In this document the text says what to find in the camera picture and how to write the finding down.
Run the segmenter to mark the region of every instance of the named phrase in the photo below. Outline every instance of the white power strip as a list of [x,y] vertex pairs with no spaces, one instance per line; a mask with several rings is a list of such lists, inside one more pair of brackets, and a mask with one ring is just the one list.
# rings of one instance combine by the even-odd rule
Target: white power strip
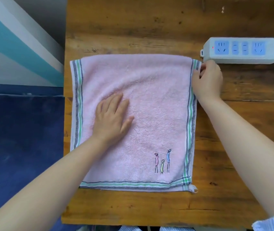
[[211,37],[200,52],[203,61],[227,64],[274,63],[274,38]]

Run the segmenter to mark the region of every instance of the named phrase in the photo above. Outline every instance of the embroidery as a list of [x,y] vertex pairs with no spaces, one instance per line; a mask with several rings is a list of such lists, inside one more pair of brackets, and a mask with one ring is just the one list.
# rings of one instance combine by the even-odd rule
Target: embroidery
[[160,174],[164,173],[164,162],[165,162],[165,160],[162,159],[162,165],[160,166]]
[[170,152],[171,152],[171,149],[169,149],[167,152],[167,173],[169,173],[169,170],[170,170]]
[[158,153],[157,152],[155,152],[155,156],[156,156],[156,158],[155,158],[155,173],[158,173],[158,168],[157,168],[157,166],[158,166]]

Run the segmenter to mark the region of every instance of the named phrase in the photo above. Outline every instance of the dark blue carpet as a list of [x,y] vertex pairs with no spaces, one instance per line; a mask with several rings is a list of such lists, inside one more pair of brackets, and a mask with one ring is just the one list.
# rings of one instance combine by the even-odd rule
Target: dark blue carpet
[[63,125],[63,97],[0,95],[0,207],[63,156]]

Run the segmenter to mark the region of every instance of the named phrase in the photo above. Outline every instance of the wood grain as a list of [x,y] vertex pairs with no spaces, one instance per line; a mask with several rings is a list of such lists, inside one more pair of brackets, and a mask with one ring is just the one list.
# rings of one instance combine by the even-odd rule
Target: wood grain
[[[227,102],[274,141],[274,102]],[[71,101],[65,99],[64,153],[70,146]],[[62,215],[68,224],[251,227],[266,214],[236,173],[198,105],[193,184],[198,193],[78,189]]]
[[[203,44],[214,36],[274,37],[274,0],[68,0],[64,155],[70,150],[71,60],[141,53],[200,59]],[[243,102],[274,101],[274,64],[221,65],[221,69],[222,98],[274,141],[274,102]],[[62,222],[250,228],[255,220],[266,218],[200,106],[193,172],[197,194],[78,189]]]
[[[70,60],[136,53],[200,59],[213,36],[274,37],[274,0],[205,0],[204,5],[203,11],[202,0],[68,0],[64,95],[73,96]],[[221,68],[224,100],[274,100],[274,64]]]

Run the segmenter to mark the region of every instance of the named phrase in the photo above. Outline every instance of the pink towel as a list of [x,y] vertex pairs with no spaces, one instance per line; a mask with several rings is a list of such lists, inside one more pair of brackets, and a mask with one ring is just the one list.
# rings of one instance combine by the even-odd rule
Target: pink towel
[[200,62],[163,54],[97,55],[71,61],[71,150],[92,134],[97,104],[114,92],[130,99],[128,134],[93,165],[81,187],[133,191],[194,191],[196,98]]

